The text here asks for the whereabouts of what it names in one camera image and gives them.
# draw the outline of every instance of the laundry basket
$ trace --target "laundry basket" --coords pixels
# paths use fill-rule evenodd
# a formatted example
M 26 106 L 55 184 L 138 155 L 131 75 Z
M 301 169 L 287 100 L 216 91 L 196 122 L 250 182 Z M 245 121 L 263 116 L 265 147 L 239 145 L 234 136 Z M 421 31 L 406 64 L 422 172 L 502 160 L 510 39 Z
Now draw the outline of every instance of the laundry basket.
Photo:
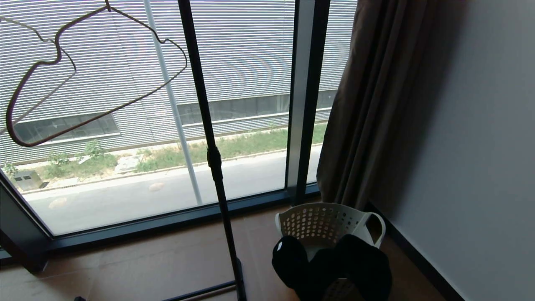
M 372 215 L 379 219 L 382 227 L 376 242 L 373 242 L 366 227 Z M 281 236 L 291 235 L 301 242 L 309 261 L 318 250 L 334 247 L 345 234 L 355 235 L 378 248 L 386 231 L 385 222 L 378 214 L 330 203 L 303 204 L 277 213 L 275 225 Z M 347 278 L 339 278 L 327 288 L 323 301 L 340 300 L 353 289 L 353 284 Z

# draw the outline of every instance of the black cloth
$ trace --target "black cloth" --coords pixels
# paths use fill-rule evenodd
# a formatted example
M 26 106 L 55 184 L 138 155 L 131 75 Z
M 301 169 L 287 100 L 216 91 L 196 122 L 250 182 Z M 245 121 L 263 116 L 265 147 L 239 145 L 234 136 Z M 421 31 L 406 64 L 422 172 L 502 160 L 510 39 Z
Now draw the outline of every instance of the black cloth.
M 319 301 L 338 278 L 348 278 L 366 301 L 383 301 L 392 287 L 388 257 L 353 235 L 343 236 L 333 249 L 319 250 L 308 262 L 303 245 L 292 236 L 273 248 L 271 264 L 301 301 Z

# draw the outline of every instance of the building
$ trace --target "building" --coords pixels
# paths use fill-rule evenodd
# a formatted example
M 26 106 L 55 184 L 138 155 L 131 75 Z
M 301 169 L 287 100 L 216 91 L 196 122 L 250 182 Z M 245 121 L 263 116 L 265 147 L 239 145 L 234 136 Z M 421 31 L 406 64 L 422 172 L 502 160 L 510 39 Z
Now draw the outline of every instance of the building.
M 142 0 L 113 0 L 112 6 L 147 23 Z M 203 74 L 216 134 L 288 124 L 294 1 L 192 1 Z M 36 28 L 53 38 L 69 21 L 104 5 L 104 1 L 4 1 L 3 17 Z M 355 0 L 332 0 L 329 14 L 317 121 L 327 120 L 347 59 Z M 154 1 L 158 34 L 184 47 L 176 0 Z M 160 85 L 162 72 L 151 32 L 114 12 L 104 11 L 67 29 L 61 46 L 73 58 L 76 75 L 16 125 L 20 137 L 35 141 L 87 120 Z M 182 53 L 163 45 L 169 74 L 184 66 Z M 55 46 L 31 30 L 0 22 L 0 110 L 38 59 L 55 58 Z M 72 73 L 67 59 L 39 69 L 23 89 L 14 111 L 20 116 Z M 204 136 L 191 70 L 172 83 L 188 139 Z M 107 150 L 178 140 L 165 90 L 84 127 L 33 148 L 0 135 L 0 162 L 39 161 L 49 153 L 77 154 L 98 139 Z

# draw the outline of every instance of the grass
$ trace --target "grass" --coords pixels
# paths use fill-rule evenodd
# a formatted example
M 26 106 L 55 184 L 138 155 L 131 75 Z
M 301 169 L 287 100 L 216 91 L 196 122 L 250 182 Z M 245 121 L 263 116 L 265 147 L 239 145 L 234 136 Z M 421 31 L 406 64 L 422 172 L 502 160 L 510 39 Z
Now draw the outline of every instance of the grass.
M 104 154 L 86 160 L 82 164 L 70 161 L 65 164 L 50 164 L 36 169 L 42 179 L 50 180 L 55 178 L 88 178 L 102 175 L 106 171 L 113 169 L 117 165 L 117 157 L 111 154 Z
M 312 143 L 321 143 L 325 134 L 326 123 L 315 124 Z M 222 159 L 265 153 L 285 149 L 288 143 L 288 130 L 279 129 L 239 135 L 232 138 L 221 138 L 217 148 Z M 193 163 L 206 162 L 206 143 L 189 145 L 189 154 Z M 137 165 L 137 172 L 151 171 L 169 167 L 186 165 L 184 153 L 179 147 L 166 147 L 158 150 L 139 150 L 146 155 L 143 162 Z

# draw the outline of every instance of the road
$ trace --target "road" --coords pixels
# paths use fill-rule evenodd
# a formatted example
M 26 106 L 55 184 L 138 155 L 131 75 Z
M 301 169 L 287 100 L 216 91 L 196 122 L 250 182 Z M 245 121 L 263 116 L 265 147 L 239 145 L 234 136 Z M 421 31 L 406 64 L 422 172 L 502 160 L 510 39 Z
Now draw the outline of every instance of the road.
M 315 178 L 320 146 L 311 151 Z M 284 187 L 286 153 L 223 162 L 228 199 Z M 217 202 L 207 165 L 195 167 L 203 204 Z M 87 230 L 197 206 L 187 169 L 109 180 L 24 195 L 54 235 Z

